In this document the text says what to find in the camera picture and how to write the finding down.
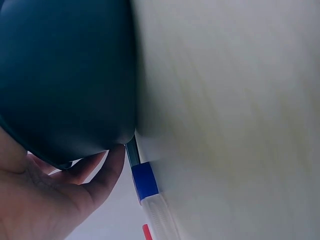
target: light wood surface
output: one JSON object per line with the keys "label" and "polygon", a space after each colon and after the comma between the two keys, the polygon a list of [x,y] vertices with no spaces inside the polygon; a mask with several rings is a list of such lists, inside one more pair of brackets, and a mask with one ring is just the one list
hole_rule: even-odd
{"label": "light wood surface", "polygon": [[319,240],[319,1],[134,8],[139,151],[181,239]]}

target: red part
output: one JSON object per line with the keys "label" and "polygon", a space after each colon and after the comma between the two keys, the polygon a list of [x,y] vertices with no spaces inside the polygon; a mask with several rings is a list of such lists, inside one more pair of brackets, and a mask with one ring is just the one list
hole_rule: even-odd
{"label": "red part", "polygon": [[148,224],[143,225],[142,230],[145,236],[145,240],[152,240],[152,236],[151,236]]}

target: dark teal object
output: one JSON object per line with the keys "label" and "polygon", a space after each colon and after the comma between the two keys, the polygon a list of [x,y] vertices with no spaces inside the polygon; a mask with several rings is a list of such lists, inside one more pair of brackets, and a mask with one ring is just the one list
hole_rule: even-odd
{"label": "dark teal object", "polygon": [[129,1],[1,4],[1,127],[60,169],[129,142],[137,77]]}

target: blue cap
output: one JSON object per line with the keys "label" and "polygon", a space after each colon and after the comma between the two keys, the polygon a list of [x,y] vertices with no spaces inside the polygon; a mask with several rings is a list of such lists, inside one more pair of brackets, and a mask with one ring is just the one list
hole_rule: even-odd
{"label": "blue cap", "polygon": [[159,193],[156,179],[149,162],[135,165],[131,170],[140,201]]}

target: skin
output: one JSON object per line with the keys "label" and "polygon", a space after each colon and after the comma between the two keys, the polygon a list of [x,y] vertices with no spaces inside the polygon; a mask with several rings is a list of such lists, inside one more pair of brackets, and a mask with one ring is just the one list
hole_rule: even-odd
{"label": "skin", "polygon": [[125,147],[118,145],[83,184],[104,155],[48,175],[54,167],[28,154],[0,128],[0,239],[65,239],[108,198],[122,172]]}

